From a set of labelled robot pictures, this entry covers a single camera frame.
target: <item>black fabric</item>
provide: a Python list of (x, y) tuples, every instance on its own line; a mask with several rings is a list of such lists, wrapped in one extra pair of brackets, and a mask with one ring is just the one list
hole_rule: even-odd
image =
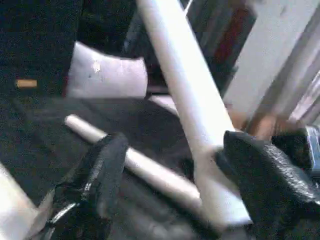
[[(82, 5), (82, 0), (1, 3), (0, 96), (62, 93)], [(17, 89), (16, 79), (37, 80), (38, 86)]]
[(319, 189), (285, 153), (246, 133), (228, 131), (224, 152), (258, 240), (319, 239)]
[[(122, 132), (130, 146), (181, 175), (192, 175), (182, 169), (190, 165), (191, 155), (179, 119), (150, 101), (16, 98), (0, 100), (0, 109), (0, 161), (36, 204), (90, 146), (64, 126), (69, 114), (108, 133)], [(198, 240), (216, 235), (124, 170), (109, 239)]]

